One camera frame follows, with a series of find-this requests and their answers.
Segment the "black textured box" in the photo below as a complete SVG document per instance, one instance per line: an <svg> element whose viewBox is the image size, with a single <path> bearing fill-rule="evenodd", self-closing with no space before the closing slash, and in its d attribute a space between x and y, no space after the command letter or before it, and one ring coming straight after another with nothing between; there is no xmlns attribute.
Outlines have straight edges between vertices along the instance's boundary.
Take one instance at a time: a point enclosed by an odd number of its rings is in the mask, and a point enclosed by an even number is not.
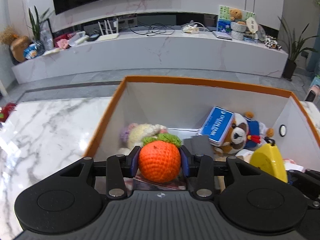
<svg viewBox="0 0 320 240"><path fill-rule="evenodd" d="M214 159L214 151L207 135L196 135L184 139L183 145L192 155L202 154Z"/></svg>

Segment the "illustrated card box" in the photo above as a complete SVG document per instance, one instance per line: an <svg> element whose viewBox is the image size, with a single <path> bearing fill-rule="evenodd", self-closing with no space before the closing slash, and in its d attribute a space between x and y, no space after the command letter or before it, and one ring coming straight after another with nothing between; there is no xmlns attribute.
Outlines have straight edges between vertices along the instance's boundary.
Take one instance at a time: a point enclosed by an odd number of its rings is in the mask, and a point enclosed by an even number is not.
<svg viewBox="0 0 320 240"><path fill-rule="evenodd" d="M125 186L129 191L150 190L150 191L179 191L186 190L186 185L177 179L167 183L154 183L144 177L124 178Z"/></svg>

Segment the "crochet bunny with flowers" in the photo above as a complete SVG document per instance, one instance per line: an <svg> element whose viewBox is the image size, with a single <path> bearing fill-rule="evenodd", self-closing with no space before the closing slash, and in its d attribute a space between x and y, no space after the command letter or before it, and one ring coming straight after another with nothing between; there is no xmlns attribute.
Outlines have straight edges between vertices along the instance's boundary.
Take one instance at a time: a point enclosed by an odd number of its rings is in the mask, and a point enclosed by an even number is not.
<svg viewBox="0 0 320 240"><path fill-rule="evenodd" d="M121 148L117 154L128 155L135 146L143 146L144 138L157 138L157 135L167 132L167 127L163 125L131 123L120 132L119 139Z"/></svg>

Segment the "orange crochet fruit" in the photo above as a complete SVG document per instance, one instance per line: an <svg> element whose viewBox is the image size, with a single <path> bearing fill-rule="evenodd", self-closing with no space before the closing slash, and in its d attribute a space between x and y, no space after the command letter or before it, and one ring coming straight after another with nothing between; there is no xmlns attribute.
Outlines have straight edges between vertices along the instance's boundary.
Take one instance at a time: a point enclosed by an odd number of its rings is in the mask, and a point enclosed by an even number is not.
<svg viewBox="0 0 320 240"><path fill-rule="evenodd" d="M143 147L138 158L142 176L154 183L168 183L178 176L181 169L182 146L179 137L170 133L160 133L143 138Z"/></svg>

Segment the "blue ocean park tag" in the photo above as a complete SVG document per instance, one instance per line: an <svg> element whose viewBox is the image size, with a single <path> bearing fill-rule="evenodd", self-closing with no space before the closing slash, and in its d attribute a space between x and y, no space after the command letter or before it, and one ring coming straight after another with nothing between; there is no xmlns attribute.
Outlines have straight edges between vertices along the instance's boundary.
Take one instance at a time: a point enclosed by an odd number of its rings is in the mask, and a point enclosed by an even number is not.
<svg viewBox="0 0 320 240"><path fill-rule="evenodd" d="M221 146L232 125L235 114L221 107L213 107L198 135L206 135L214 146Z"/></svg>

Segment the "yellow banana toy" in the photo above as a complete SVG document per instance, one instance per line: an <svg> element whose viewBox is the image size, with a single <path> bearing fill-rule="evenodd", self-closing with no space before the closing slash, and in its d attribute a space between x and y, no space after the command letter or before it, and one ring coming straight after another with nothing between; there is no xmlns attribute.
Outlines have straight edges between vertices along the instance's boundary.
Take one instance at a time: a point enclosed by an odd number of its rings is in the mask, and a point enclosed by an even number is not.
<svg viewBox="0 0 320 240"><path fill-rule="evenodd" d="M284 161L275 140L269 137L265 137L264 140L266 143L253 152L249 163L287 183L288 179Z"/></svg>

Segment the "red panda sailor plush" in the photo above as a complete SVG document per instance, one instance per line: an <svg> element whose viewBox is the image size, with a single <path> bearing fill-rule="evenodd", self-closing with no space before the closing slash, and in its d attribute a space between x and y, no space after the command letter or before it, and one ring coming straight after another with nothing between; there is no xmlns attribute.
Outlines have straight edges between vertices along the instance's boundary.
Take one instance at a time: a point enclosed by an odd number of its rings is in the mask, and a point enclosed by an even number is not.
<svg viewBox="0 0 320 240"><path fill-rule="evenodd" d="M235 113L223 143L213 146L213 151L219 156L237 154L243 149L255 151L266 142L266 137L273 136L274 129L255 120L252 112L245 112L243 115Z"/></svg>

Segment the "orange cardboard storage box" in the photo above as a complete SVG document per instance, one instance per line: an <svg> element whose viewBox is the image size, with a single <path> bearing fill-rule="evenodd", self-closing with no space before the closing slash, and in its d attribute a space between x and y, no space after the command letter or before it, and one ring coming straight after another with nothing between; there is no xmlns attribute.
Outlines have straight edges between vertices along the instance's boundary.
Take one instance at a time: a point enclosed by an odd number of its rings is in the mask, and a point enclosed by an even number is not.
<svg viewBox="0 0 320 240"><path fill-rule="evenodd" d="M105 160L120 148L119 134L130 123L164 125L184 139L204 123L214 106L253 112L274 135L284 158L319 170L319 135L291 91L231 81L168 76L126 76L105 110L85 156Z"/></svg>

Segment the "brown cardboard box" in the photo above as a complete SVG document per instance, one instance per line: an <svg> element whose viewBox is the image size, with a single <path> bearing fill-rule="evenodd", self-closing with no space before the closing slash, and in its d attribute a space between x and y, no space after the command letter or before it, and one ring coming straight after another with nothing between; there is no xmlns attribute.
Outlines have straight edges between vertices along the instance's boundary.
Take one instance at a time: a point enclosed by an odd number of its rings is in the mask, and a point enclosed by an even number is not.
<svg viewBox="0 0 320 240"><path fill-rule="evenodd" d="M224 182L224 176L217 176L217 189L220 190L220 192L224 191L226 188L225 182Z"/></svg>

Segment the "pink space heater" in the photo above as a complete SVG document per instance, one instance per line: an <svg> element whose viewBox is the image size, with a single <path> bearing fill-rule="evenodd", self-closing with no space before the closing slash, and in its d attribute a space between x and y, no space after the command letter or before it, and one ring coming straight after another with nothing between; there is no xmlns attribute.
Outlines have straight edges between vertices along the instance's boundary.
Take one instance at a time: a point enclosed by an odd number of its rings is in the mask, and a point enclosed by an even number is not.
<svg viewBox="0 0 320 240"><path fill-rule="evenodd" d="M315 103L319 97L319 93L320 93L319 85L313 85L312 87L310 87L304 101Z"/></svg>

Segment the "red feather decoration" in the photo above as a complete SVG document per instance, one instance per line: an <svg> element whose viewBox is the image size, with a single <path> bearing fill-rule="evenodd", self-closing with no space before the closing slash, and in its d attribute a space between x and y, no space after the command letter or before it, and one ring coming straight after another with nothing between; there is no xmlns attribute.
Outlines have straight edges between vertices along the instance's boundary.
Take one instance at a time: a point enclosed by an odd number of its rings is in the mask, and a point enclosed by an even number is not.
<svg viewBox="0 0 320 240"><path fill-rule="evenodd" d="M0 122L5 122L11 112L13 112L16 108L16 104L13 102L7 103L4 107L1 108L1 116L0 116Z"/></svg>

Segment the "white wifi router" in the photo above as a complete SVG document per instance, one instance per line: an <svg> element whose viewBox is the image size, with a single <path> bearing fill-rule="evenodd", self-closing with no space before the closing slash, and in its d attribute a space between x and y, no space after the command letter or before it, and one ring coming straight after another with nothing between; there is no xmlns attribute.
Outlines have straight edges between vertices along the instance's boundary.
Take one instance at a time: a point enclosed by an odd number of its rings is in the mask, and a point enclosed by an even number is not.
<svg viewBox="0 0 320 240"><path fill-rule="evenodd" d="M107 41L114 40L119 37L119 20L113 21L113 27L111 27L111 22L109 20L104 20L104 27L98 22L101 35L97 38L97 41Z"/></svg>

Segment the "potted green plant right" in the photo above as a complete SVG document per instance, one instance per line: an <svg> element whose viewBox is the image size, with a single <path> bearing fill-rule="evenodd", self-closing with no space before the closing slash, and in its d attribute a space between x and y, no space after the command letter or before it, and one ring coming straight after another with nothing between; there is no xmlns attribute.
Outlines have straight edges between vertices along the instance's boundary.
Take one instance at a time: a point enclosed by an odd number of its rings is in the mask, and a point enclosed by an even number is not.
<svg viewBox="0 0 320 240"><path fill-rule="evenodd" d="M283 42L288 53L288 57L282 73L282 77L285 78L286 80L291 81L292 76L297 68L296 61L298 56L304 52L312 52L312 53L319 52L317 49L311 48L305 45L308 40L318 38L319 36L318 35L304 36L310 23L306 24L306 26L303 28L300 34L297 35L295 28L293 29L289 28L289 24L287 23L285 18L279 18L279 20L280 20L280 25L284 30L284 38L280 41Z"/></svg>

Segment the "teddy bear on stand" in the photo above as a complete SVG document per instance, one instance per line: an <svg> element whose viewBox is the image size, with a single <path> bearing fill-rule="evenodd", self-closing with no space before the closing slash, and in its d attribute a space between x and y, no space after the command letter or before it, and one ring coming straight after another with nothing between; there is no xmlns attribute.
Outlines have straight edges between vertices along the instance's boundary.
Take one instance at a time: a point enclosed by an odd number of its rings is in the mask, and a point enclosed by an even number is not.
<svg viewBox="0 0 320 240"><path fill-rule="evenodd" d="M244 32L246 31L246 22L242 20L242 12L240 9L231 8L229 10L231 20L231 37L234 40L242 41Z"/></svg>

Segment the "brown gourd vase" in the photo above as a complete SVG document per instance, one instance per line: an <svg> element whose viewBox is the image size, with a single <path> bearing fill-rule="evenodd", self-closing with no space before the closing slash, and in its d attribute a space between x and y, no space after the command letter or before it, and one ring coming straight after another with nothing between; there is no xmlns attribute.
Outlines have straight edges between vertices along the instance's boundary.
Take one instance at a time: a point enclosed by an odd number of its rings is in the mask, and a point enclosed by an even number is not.
<svg viewBox="0 0 320 240"><path fill-rule="evenodd" d="M10 50L12 52L13 57L18 62L25 61L23 52L25 49L29 47L29 44L31 44L31 40L28 36L20 36L11 43Z"/></svg>

